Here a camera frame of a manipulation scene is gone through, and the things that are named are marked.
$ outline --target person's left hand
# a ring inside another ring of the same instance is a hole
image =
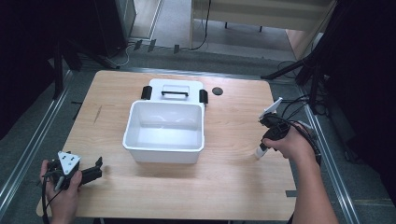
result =
[[[41,164],[40,180],[43,183],[43,175],[47,172],[49,161],[44,160]],[[72,223],[76,217],[78,208],[78,186],[81,182],[82,172],[76,171],[70,179],[70,185],[67,190],[63,190],[49,204],[52,212],[52,221],[54,223]],[[48,179],[46,186],[47,201],[52,199],[57,192],[53,191],[53,183]]]

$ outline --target white plastic box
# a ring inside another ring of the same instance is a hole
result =
[[[152,79],[150,100],[133,102],[123,145],[136,161],[196,163],[204,148],[198,81]]]

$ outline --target light wood tabletop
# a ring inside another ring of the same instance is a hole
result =
[[[204,83],[205,148],[197,163],[135,162],[123,147],[131,104],[153,78]],[[224,93],[213,94],[215,87]],[[77,216],[289,219],[295,198],[286,191],[296,190],[289,161],[273,150],[254,156],[267,130],[258,116],[273,101],[262,80],[98,72],[64,145],[81,156],[81,170],[103,157],[103,176],[81,187]],[[42,215],[41,203],[36,211]]]

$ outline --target scratch on table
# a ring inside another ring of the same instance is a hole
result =
[[[100,107],[99,107],[99,109],[98,109],[98,112],[96,113],[96,118],[95,118],[95,120],[93,121],[93,123],[95,123],[96,122],[96,120],[99,118],[99,114],[100,114],[100,111],[102,110],[102,106],[100,105]]]

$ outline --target wooden desk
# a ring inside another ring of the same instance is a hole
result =
[[[196,164],[137,163],[122,146],[131,104],[153,78],[204,83],[205,148]],[[103,177],[82,187],[77,216],[289,219],[295,198],[285,191],[296,190],[289,161],[273,150],[253,155],[266,131],[258,116],[272,102],[261,80],[98,72],[64,146],[81,156],[81,169],[104,161]]]
[[[194,19],[206,20],[208,3],[191,0],[191,47]],[[286,29],[299,60],[318,33],[324,32],[335,3],[335,0],[212,0],[209,20]]]

